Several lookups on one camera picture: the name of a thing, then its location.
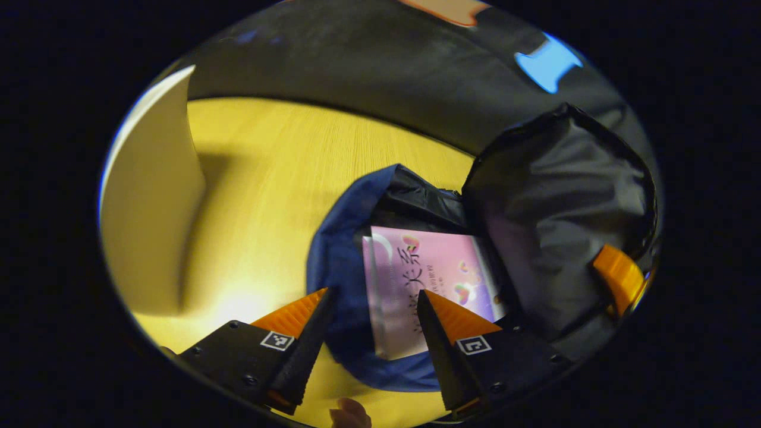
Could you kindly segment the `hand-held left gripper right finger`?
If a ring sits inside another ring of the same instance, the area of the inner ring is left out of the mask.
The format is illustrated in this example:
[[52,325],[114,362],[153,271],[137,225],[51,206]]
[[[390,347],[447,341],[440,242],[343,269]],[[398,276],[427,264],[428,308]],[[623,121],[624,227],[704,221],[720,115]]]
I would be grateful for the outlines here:
[[515,407],[573,368],[519,317],[497,322],[421,290],[417,314],[445,409],[473,421]]

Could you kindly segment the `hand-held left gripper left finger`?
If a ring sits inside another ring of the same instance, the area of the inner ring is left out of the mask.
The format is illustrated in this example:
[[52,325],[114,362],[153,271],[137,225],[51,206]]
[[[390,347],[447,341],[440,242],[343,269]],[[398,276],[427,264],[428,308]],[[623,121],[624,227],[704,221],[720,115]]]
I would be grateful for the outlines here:
[[291,416],[303,403],[335,296],[323,288],[255,322],[229,320],[177,358],[231,395]]

